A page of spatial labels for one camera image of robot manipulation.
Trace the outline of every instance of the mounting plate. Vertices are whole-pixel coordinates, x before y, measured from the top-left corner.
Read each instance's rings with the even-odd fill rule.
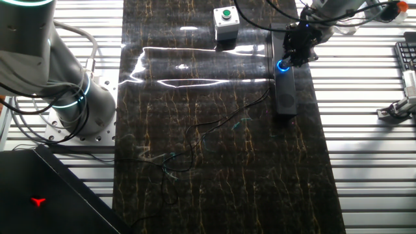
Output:
[[[118,83],[115,81],[109,81],[103,77],[95,77],[94,82],[105,87],[110,91],[114,101],[117,103],[117,89]],[[56,124],[57,127],[62,127],[55,110],[51,109],[49,112],[49,123]],[[53,140],[62,140],[65,136],[68,136],[70,132],[65,129],[56,129],[49,125],[46,126],[45,137]],[[101,132],[90,136],[76,136],[67,142],[60,143],[64,146],[114,146],[116,138],[116,113],[112,118],[111,123]]]

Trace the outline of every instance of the red arrow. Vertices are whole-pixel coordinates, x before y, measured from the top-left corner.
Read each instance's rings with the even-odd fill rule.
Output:
[[[41,198],[41,199],[31,198],[31,201],[34,202],[37,207],[40,207],[40,204],[46,201],[46,199],[45,198]]]

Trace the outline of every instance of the black device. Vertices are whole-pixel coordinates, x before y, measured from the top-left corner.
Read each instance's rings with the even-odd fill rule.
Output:
[[[0,153],[1,234],[130,232],[46,147]]]
[[[416,70],[416,65],[411,67],[411,59],[416,59],[416,42],[398,42],[395,46],[397,60],[403,72]]]
[[[272,23],[270,28],[281,29],[282,23]],[[297,115],[296,89],[294,85],[293,68],[282,68],[281,58],[285,54],[283,41],[284,32],[270,32],[266,39],[266,55],[268,60],[268,73],[270,76],[271,96],[275,99],[274,108],[276,117],[289,120]]]

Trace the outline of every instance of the orange part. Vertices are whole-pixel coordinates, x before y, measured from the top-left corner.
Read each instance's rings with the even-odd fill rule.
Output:
[[[405,1],[400,1],[397,3],[399,12],[406,12],[409,8],[409,5]]]

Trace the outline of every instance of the blue led ring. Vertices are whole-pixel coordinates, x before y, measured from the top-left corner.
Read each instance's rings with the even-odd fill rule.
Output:
[[[90,78],[88,78],[88,86],[87,86],[87,88],[86,88],[86,90],[85,90],[84,96],[86,96],[86,95],[87,95],[87,93],[88,93],[88,91],[90,90],[90,83],[91,83],[91,80],[90,80]],[[73,103],[71,103],[71,104],[69,104],[69,105],[65,105],[65,106],[52,106],[52,107],[53,107],[53,108],[66,108],[66,107],[72,107],[73,105],[76,105],[78,101],[74,101]]]
[[[286,69],[283,69],[283,68],[280,67],[280,64],[281,64],[281,60],[279,60],[279,62],[276,64],[276,67],[278,68],[278,70],[280,72],[287,72],[287,71],[289,71],[290,67],[288,67]]]
[[[42,6],[42,5],[46,5],[50,2],[52,2],[53,0],[43,0],[43,1],[37,1],[37,2],[26,2],[26,1],[17,1],[17,0],[2,0],[5,3],[10,3],[13,5],[17,5],[17,6],[23,6],[23,7],[37,7],[37,6]]]

